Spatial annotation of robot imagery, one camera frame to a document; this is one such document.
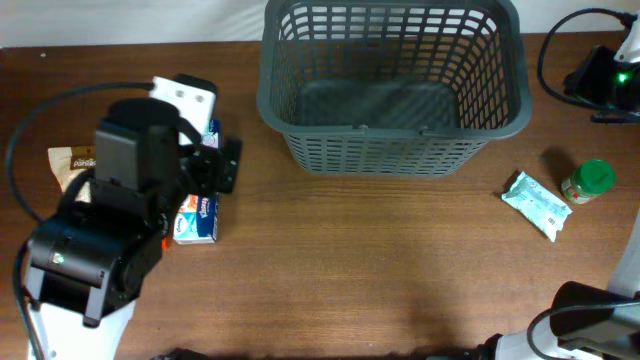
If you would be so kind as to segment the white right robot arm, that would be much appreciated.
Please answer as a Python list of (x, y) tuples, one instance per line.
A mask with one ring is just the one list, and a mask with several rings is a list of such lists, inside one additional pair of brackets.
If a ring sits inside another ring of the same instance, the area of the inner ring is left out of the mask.
[[(564, 80), (564, 95), (544, 79), (547, 48), (556, 31), (569, 20), (586, 14), (606, 14), (620, 21), (627, 35), (617, 51), (598, 46)], [(639, 125), (639, 11), (635, 14), (605, 8), (586, 8), (562, 18), (546, 35), (541, 47), (538, 81), (545, 92), (561, 102), (596, 111), (591, 121), (601, 124)], [(616, 181), (604, 160), (578, 166), (561, 183), (561, 191), (574, 204), (587, 203), (610, 190)], [(539, 185), (521, 173), (502, 199), (521, 210), (540, 230), (555, 235), (569, 211), (552, 215), (554, 196), (525, 190)], [(484, 344), (459, 357), (427, 359), (639, 359), (639, 212), (626, 250), (606, 289), (575, 281), (563, 284), (551, 307), (538, 314), (527, 329), (512, 335), (495, 334)]]

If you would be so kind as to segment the Kleenex tissue multipack box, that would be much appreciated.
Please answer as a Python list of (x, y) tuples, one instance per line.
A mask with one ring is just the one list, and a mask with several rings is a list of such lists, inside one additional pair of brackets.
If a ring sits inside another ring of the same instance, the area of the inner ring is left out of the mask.
[(218, 237), (219, 195), (188, 195), (174, 220), (173, 239), (181, 245), (214, 244)]

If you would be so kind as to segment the grey plastic basket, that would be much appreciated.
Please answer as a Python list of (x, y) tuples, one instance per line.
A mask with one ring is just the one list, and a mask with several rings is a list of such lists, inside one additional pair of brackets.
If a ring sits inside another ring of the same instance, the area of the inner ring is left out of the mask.
[(454, 173), (532, 115), (508, 0), (267, 3), (257, 107), (304, 170)]

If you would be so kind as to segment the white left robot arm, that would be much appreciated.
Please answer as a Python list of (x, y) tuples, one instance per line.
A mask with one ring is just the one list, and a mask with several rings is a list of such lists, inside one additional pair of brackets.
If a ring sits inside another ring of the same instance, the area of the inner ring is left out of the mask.
[(95, 330), (133, 303), (186, 197), (233, 191), (243, 143), (205, 146), (176, 106), (133, 98), (109, 108), (95, 146), (95, 166), (71, 182), (24, 246), (28, 267), (17, 285), (38, 359), (48, 352), (34, 315), (54, 305)]

